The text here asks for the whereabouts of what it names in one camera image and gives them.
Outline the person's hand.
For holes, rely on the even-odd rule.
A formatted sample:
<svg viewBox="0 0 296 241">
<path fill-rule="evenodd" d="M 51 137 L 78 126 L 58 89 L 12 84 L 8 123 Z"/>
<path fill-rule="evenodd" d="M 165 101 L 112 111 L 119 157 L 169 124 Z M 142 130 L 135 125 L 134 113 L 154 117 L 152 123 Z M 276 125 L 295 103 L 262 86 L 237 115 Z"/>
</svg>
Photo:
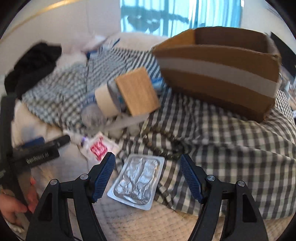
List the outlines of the person's hand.
<svg viewBox="0 0 296 241">
<path fill-rule="evenodd" d="M 37 204 L 39 202 L 39 197 L 35 188 L 36 180 L 30 177 L 30 188 L 27 194 L 27 199 L 29 204 L 26 206 L 22 204 L 15 197 L 8 195 L 8 190 L 1 191 L 1 214 L 3 217 L 11 224 L 23 227 L 19 218 L 17 218 L 17 213 L 26 213 L 28 210 L 34 213 Z"/>
</svg>

